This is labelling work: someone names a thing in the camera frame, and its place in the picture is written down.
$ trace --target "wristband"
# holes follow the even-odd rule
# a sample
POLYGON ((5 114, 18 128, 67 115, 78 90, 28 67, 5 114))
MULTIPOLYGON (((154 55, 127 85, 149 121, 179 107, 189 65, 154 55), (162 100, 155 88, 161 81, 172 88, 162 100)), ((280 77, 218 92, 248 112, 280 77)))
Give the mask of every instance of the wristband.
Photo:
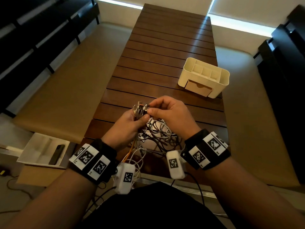
POLYGON ((108 182, 116 173, 118 161, 116 160, 116 150, 95 139, 91 145, 84 144, 69 159, 69 168, 81 174, 94 184, 98 185, 102 181, 108 182))
POLYGON ((211 169, 231 156, 228 145, 215 133, 201 130, 185 141, 184 158, 194 169, 211 169))

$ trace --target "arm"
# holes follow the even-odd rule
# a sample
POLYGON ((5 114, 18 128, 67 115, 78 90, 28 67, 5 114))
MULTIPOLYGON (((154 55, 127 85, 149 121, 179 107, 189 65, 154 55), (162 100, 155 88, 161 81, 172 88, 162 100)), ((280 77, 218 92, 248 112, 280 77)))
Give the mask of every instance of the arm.
MULTIPOLYGON (((138 129, 146 125, 149 115, 138 121, 133 119, 132 110, 125 112, 103 136, 102 141, 117 151, 125 148, 133 140, 138 129)), ((96 185, 73 170, 67 169, 17 214, 6 229, 73 228, 82 219, 95 191, 96 185)))
MULTIPOLYGON (((150 103, 147 113, 164 119, 184 140, 201 129, 183 102, 163 96, 150 103)), ((205 176, 225 204, 258 228, 305 228, 304 217, 266 184, 248 173, 232 157, 208 169, 205 176)))

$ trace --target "person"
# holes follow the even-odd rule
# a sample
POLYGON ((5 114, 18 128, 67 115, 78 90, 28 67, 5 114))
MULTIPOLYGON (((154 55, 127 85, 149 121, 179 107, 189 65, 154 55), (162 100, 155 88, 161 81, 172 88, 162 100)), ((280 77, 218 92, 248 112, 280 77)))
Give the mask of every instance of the person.
MULTIPOLYGON (((133 111, 125 112, 102 141, 117 151, 123 149, 150 115, 164 119, 184 140, 201 130, 184 103, 169 96, 153 100, 147 113, 134 121, 133 111)), ((232 157, 202 172, 236 228, 305 228, 304 217, 290 203, 232 157)), ((141 221, 145 225, 168 223, 182 227, 188 222, 203 228, 224 228, 203 204, 164 183, 136 188, 128 195, 115 194, 81 222, 96 188, 84 176, 67 169, 5 228, 102 228, 141 221)))

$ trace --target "storage organizer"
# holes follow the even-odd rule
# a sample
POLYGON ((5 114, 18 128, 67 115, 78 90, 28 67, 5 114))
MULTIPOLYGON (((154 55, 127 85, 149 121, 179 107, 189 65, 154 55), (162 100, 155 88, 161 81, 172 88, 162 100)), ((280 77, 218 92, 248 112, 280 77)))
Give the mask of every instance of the storage organizer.
POLYGON ((53 168, 67 168, 75 143, 52 136, 34 133, 17 162, 29 165, 48 166, 53 168), (49 162, 58 145, 64 144, 56 165, 49 165, 49 162))
POLYGON ((229 76, 225 69, 187 58, 178 85, 199 95, 215 98, 229 84, 229 76))

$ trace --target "white sensor device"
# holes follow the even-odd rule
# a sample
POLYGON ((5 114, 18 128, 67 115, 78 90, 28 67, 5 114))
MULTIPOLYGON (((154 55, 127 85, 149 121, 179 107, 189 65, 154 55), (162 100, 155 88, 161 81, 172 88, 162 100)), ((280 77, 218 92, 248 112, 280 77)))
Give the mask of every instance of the white sensor device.
POLYGON ((166 153, 170 177, 172 179, 185 178, 185 160, 180 156, 181 150, 174 150, 166 153))
POLYGON ((135 165, 121 162, 117 166, 117 173, 114 177, 114 191, 118 194, 128 194, 132 188, 132 179, 135 174, 135 165))

